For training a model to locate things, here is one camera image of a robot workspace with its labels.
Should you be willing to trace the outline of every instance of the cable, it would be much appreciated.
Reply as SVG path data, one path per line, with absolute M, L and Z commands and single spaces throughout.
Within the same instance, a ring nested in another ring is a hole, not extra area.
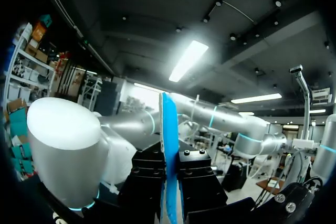
M 257 169 L 257 171 L 252 176 L 248 175 L 248 164 L 249 164 L 249 161 L 247 161 L 246 178 L 253 178 L 254 176 L 256 176 L 258 174 L 258 172 L 263 168 L 264 163 L 265 163 L 266 160 L 267 160 L 267 158 L 265 158 L 265 160 L 262 162 L 261 166 Z
M 299 154 L 300 152 L 302 152 L 302 151 L 304 151 L 304 149 L 301 149 L 301 150 L 296 151 L 296 152 L 291 156 L 291 158 L 289 159 L 288 163 L 287 163 L 287 164 L 285 165 L 285 167 L 283 168 L 283 170 L 282 170 L 282 172 L 281 172 L 281 174 L 280 174 L 280 176 L 279 176 L 277 182 L 274 184 L 272 190 L 270 191 L 269 195 L 267 196 L 267 198 L 265 199 L 264 202 L 267 202 L 267 200 L 269 199 L 269 197 L 273 194 L 273 192 L 274 192 L 276 186 L 279 184 L 279 182 L 280 182 L 280 180 L 281 180 L 283 174 L 285 173 L 285 170 L 286 170 L 287 166 L 289 166 L 289 165 L 292 163 L 294 157 L 295 157 L 297 154 Z M 303 166 L 303 160 L 302 160 L 302 159 L 300 159 L 300 160 L 301 160 L 301 169 L 300 169 L 300 171 L 301 171 L 301 170 L 302 170 L 302 166 Z

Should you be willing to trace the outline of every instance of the blue object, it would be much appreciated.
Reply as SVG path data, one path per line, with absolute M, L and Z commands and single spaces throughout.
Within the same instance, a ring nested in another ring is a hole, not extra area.
M 262 142 L 261 140 L 256 140 L 256 139 L 254 139 L 254 138 L 251 138 L 251 137 L 242 135 L 242 134 L 240 134 L 240 133 L 238 133 L 238 135 L 242 136 L 243 138 L 245 138 L 245 139 L 247 139 L 247 140 L 253 141 L 253 142 Z
M 320 147 L 325 148 L 325 149 L 328 150 L 329 152 L 334 152 L 334 153 L 336 153 L 336 150 L 335 150 L 335 149 L 330 148 L 330 147 L 327 147 L 327 146 L 325 146 L 325 145 L 323 145 L 323 144 L 321 144 Z
M 178 156 L 178 121 L 176 105 L 166 94 L 162 93 L 162 133 L 164 157 L 166 161 L 167 189 L 166 189 L 166 208 L 170 222 L 177 223 L 176 216 L 176 193 L 177 176 L 176 160 Z
M 98 189 L 98 194 L 96 196 L 96 199 L 98 199 L 98 198 L 99 198 L 99 189 Z M 89 204 L 87 206 L 84 206 L 84 207 L 90 208 L 90 207 L 92 207 L 94 205 L 94 203 L 95 202 L 92 202 L 91 204 Z M 82 208 L 71 208 L 71 207 L 69 207 L 69 209 L 72 210 L 72 211 L 82 211 Z
M 53 22 L 51 19 L 51 16 L 49 14 L 46 15 L 42 15 L 40 16 L 39 19 L 47 28 L 51 25 L 51 23 Z
M 23 151 L 25 153 L 25 158 L 31 158 L 31 150 L 30 150 L 30 144 L 29 143 L 26 143 L 26 144 L 22 144 L 22 148 L 23 148 Z
M 21 162 L 26 173 L 32 174 L 34 172 L 32 162 L 30 160 L 21 160 Z
M 20 166 L 20 161 L 16 158 L 12 158 L 12 163 L 14 165 L 14 168 L 18 171 L 18 172 L 22 172 L 21 166 Z
M 214 107 L 214 112 L 212 113 L 212 116 L 211 116 L 211 119 L 210 119 L 209 128 L 212 127 L 212 123 L 214 122 L 214 117 L 215 117 L 216 110 L 217 110 L 217 106 Z
M 13 154 L 14 154 L 15 158 L 23 159 L 22 153 L 21 153 L 21 150 L 20 150 L 20 146 L 12 147 L 12 151 L 13 151 Z

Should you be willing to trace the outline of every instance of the metal shelf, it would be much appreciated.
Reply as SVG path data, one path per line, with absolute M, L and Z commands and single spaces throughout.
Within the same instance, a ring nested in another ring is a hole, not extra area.
M 40 84 L 38 82 L 30 81 L 30 80 L 15 76 L 13 74 L 11 74 L 11 79 L 14 79 L 14 80 L 17 80 L 17 81 L 20 81 L 20 82 L 24 82 L 26 84 L 34 85 L 34 86 L 37 86 L 37 87 L 42 88 L 42 89 L 49 89 L 48 85 L 44 85 L 44 84 Z
M 49 69 L 50 71 L 55 71 L 55 69 L 47 64 L 45 64 L 42 61 L 39 61 L 38 59 L 36 59 L 35 57 L 31 56 L 30 54 L 24 52 L 22 49 L 18 49 L 18 53 L 21 54 L 22 56 L 26 57 L 27 59 L 35 62 L 36 64 L 39 64 L 40 66 Z

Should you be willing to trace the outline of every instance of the cardboard box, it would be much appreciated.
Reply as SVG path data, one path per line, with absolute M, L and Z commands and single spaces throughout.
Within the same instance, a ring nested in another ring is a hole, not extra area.
M 37 50 L 35 58 L 44 63 L 47 63 L 47 60 L 48 60 L 48 56 L 44 54 L 43 52 L 41 52 L 40 50 Z
M 17 111 L 18 109 L 24 107 L 26 109 L 26 114 L 28 112 L 27 109 L 27 103 L 25 102 L 25 100 L 22 100 L 21 98 L 18 98 L 16 100 L 14 100 L 13 102 L 9 102 L 7 103 L 7 110 L 4 111 L 4 116 L 6 119 L 6 122 L 9 121 L 9 115 L 15 111 Z

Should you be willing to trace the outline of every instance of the table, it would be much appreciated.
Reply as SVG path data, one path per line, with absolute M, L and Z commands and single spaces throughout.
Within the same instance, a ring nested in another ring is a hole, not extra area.
M 268 182 L 268 179 L 265 179 L 265 180 L 262 180 L 262 181 L 257 182 L 256 185 L 257 185 L 257 186 L 260 186 L 262 189 L 264 189 L 264 188 L 267 186 L 267 182 Z M 278 193 L 280 192 L 280 190 L 282 189 L 283 184 L 284 184 L 284 181 L 280 180 L 280 181 L 279 181 L 279 187 L 280 187 L 280 188 L 279 188 L 279 189 L 275 189 L 275 190 L 273 191 L 273 194 L 274 194 L 274 195 L 276 195 L 276 194 L 278 194 Z M 265 190 L 268 191 L 268 192 L 271 192 L 272 188 L 273 188 L 273 187 L 269 187 L 269 186 L 267 186 Z

